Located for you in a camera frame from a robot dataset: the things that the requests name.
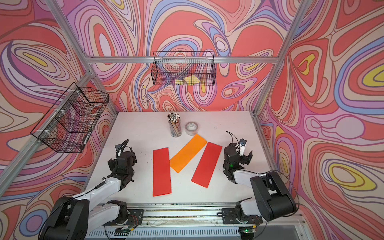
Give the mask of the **red paper sheet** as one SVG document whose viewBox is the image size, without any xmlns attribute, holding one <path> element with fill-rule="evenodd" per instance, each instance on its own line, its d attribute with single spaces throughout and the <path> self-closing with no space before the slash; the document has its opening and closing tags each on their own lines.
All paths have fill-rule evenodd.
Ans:
<svg viewBox="0 0 384 240">
<path fill-rule="evenodd" d="M 216 168 L 222 146 L 207 143 L 207 146 L 203 152 L 200 162 L 194 172 L 191 181 L 204 188 L 208 188 L 212 179 L 214 170 Z"/>
<path fill-rule="evenodd" d="M 153 151 L 153 197 L 172 193 L 169 149 Z"/>
</svg>

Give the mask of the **orange paper sheet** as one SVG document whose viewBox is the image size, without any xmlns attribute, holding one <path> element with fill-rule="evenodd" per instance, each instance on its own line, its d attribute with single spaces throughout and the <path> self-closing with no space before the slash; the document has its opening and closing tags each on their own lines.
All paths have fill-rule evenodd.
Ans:
<svg viewBox="0 0 384 240">
<path fill-rule="evenodd" d="M 207 144 L 200 135 L 195 135 L 175 156 L 170 160 L 170 167 L 180 173 L 181 170 L 197 155 Z"/>
</svg>

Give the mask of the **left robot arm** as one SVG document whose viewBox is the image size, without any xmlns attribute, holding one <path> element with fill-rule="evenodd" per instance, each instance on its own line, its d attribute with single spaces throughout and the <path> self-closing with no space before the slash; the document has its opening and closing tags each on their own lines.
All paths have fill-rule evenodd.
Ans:
<svg viewBox="0 0 384 240">
<path fill-rule="evenodd" d="M 125 225 L 129 220 L 137 225 L 127 204 L 122 201 L 108 201 L 97 206 L 108 197 L 123 190 L 132 182 L 135 174 L 133 166 L 137 163 L 133 151 L 122 152 L 108 161 L 111 174 L 89 191 L 73 197 L 59 198 L 39 232 L 40 240 L 83 240 L 98 227 L 113 222 Z"/>
</svg>

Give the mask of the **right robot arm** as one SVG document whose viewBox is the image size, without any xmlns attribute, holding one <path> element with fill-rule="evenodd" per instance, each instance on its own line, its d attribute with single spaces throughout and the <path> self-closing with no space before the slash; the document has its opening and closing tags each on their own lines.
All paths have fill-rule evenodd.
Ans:
<svg viewBox="0 0 384 240">
<path fill-rule="evenodd" d="M 298 211 L 295 202 L 277 171 L 255 173 L 246 170 L 253 157 L 242 154 L 244 146 L 229 144 L 224 149 L 223 173 L 227 179 L 238 185 L 252 189 L 254 196 L 236 203 L 235 216 L 244 222 L 251 216 L 272 221 L 280 217 L 289 217 Z"/>
</svg>

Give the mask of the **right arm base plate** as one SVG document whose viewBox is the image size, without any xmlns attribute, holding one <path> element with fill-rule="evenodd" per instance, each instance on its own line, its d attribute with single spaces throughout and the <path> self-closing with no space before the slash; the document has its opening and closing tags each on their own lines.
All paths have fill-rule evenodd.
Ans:
<svg viewBox="0 0 384 240">
<path fill-rule="evenodd" d="M 222 218 L 224 225 L 252 224 L 258 226 L 263 223 L 263 219 L 260 216 L 244 215 L 239 208 L 223 208 L 217 215 Z"/>
</svg>

